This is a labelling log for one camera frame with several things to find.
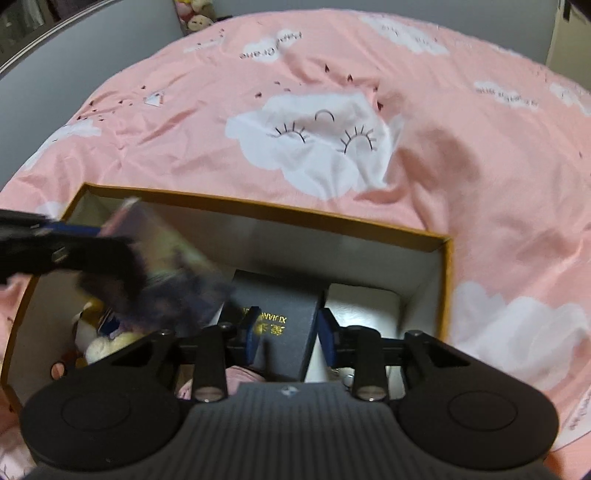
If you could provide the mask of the crochet bunny flower doll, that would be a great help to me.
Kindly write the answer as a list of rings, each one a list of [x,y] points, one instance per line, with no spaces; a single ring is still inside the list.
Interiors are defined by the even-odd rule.
[[[73,318],[74,345],[87,365],[142,339],[141,331],[127,329],[111,309],[96,299],[89,300]]]

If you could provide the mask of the tube of plush toys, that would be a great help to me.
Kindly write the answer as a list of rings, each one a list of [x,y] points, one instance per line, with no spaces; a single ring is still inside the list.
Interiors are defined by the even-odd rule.
[[[202,31],[216,21],[211,0],[174,0],[173,4],[184,34]]]

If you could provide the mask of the purple printed card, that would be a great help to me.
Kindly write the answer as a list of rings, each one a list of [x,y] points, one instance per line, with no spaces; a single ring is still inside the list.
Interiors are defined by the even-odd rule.
[[[135,264],[118,274],[87,277],[80,285],[131,328],[193,336],[214,320],[231,294],[221,271],[137,198],[124,200],[100,235],[129,240]]]

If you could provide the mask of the cream room door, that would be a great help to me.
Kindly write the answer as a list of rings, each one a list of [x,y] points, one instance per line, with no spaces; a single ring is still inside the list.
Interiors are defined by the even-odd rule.
[[[546,66],[590,89],[590,15],[579,3],[558,2]]]

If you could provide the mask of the pink cloud-print duvet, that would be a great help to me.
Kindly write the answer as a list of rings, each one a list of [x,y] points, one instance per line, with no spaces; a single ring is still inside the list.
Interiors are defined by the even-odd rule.
[[[451,341],[555,402],[590,470],[590,96],[516,53],[387,14],[235,18],[107,80],[37,142],[5,208],[84,183],[318,209],[451,236]]]

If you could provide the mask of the orange cardboard box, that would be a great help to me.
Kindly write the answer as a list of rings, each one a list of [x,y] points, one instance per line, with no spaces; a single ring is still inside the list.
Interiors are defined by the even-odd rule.
[[[397,293],[399,325],[441,340],[450,330],[453,241],[382,222],[218,196],[85,184],[60,214],[100,226],[122,200],[151,206],[225,273],[301,274],[329,283]],[[84,297],[73,274],[16,282],[16,303],[1,300],[12,330],[1,390],[14,411],[50,383],[50,368],[70,347],[70,320]]]

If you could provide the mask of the black book box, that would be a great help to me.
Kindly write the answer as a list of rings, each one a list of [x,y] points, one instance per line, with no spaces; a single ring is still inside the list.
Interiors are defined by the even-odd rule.
[[[249,367],[266,379],[304,380],[315,343],[315,319],[325,286],[311,278],[280,278],[235,271],[233,292],[221,318],[260,309],[253,326],[257,348]]]

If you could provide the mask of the pink fabric pouch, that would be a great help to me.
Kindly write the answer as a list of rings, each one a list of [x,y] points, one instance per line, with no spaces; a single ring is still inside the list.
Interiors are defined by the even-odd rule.
[[[177,385],[176,397],[189,400],[191,398],[192,374],[188,372],[187,367],[182,367],[182,375],[179,379],[183,380],[182,384]],[[228,383],[228,394],[235,395],[238,392],[238,387],[242,383],[263,383],[266,381],[263,376],[260,376],[252,370],[242,368],[239,366],[231,366],[225,370],[226,383]]]

